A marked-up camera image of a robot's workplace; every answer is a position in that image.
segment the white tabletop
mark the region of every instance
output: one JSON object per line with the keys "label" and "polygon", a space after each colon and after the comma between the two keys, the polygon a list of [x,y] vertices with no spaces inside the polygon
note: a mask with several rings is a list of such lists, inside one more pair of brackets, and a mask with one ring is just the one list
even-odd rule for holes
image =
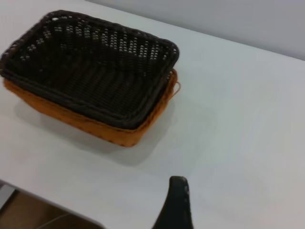
{"label": "white tabletop", "polygon": [[175,42],[181,91],[135,147],[31,109],[0,87],[0,180],[109,229],[151,228],[171,175],[196,228],[303,229],[305,62],[82,0],[2,0],[0,51],[52,10]]}

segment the dark brown wicker basket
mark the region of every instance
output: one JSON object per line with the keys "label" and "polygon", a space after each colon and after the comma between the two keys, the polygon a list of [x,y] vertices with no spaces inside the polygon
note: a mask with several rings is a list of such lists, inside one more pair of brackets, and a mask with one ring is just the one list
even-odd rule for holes
{"label": "dark brown wicker basket", "polygon": [[158,102],[178,56],[168,40],[59,10],[6,50],[0,74],[74,112],[135,129]]}

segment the stacked baskets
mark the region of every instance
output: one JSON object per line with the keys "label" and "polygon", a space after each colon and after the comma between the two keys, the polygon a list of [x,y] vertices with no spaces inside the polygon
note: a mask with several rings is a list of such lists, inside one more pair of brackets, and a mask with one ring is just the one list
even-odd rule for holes
{"label": "stacked baskets", "polygon": [[59,10],[6,50],[0,74],[38,111],[132,146],[171,98],[178,56],[168,40]]}

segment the basket rim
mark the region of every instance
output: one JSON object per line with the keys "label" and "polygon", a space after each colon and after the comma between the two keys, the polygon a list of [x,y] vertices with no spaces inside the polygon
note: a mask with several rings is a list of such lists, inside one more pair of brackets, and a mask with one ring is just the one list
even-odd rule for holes
{"label": "basket rim", "polygon": [[[107,109],[104,109],[101,107],[96,107],[86,101],[83,101],[80,99],[75,99],[74,97],[67,95],[65,93],[59,92],[56,89],[49,88],[49,87],[47,87],[41,83],[37,83],[33,80],[29,80],[16,73],[13,73],[12,71],[10,71],[6,68],[6,63],[19,50],[19,48],[22,47],[35,34],[36,31],[41,29],[45,25],[46,21],[48,21],[50,18],[54,18],[57,16],[78,17],[79,19],[82,19],[87,22],[92,22],[97,25],[106,26],[108,28],[111,27],[112,29],[115,29],[115,30],[126,31],[127,34],[132,34],[136,37],[142,37],[149,41],[160,42],[161,44],[168,45],[168,47],[170,48],[170,50],[172,52],[175,49],[176,55],[174,55],[157,73],[157,75],[155,77],[156,80],[154,80],[153,85],[150,87],[149,92],[144,96],[144,99],[142,99],[142,101],[139,103],[139,106],[135,110],[129,112],[128,114],[124,114],[124,115],[110,112]],[[113,22],[106,21],[103,19],[95,18],[95,17],[89,16],[89,15],[86,15],[83,13],[72,12],[72,11],[67,11],[67,10],[56,10],[56,11],[49,12],[45,16],[43,16],[36,24],[34,24],[23,35],[21,35],[20,38],[15,40],[6,51],[4,51],[4,53],[2,54],[2,56],[0,58],[0,74],[4,78],[13,80],[16,83],[18,83],[18,81],[19,81],[19,83],[21,83],[21,84],[31,85],[31,86],[34,86],[36,89],[39,89],[42,91],[47,91],[49,93],[59,96],[60,98],[65,98],[66,100],[69,100],[70,102],[72,101],[76,105],[82,106],[83,108],[84,107],[87,108],[88,110],[90,110],[90,112],[103,113],[103,114],[105,114],[109,117],[115,118],[115,119],[129,120],[129,122],[132,122],[133,119],[135,119],[137,117],[137,114],[143,109],[145,103],[151,97],[151,94],[154,92],[154,90],[155,90],[156,86],[158,85],[158,83],[160,82],[160,80],[164,77],[167,77],[168,74],[170,74],[170,71],[172,71],[174,64],[177,62],[177,60],[179,58],[179,54],[180,54],[180,52],[179,52],[179,48],[177,47],[177,45],[167,39],[162,39],[155,35],[152,35],[147,32],[143,32],[138,29],[133,29],[133,28],[123,26],[118,23],[113,23]]]}

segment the floor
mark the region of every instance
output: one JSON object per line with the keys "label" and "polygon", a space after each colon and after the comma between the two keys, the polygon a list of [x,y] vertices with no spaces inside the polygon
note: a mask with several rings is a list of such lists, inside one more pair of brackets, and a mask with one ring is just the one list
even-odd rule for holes
{"label": "floor", "polygon": [[[50,220],[62,218],[41,227]],[[21,192],[15,192],[0,211],[0,229],[102,229],[64,210]]]}

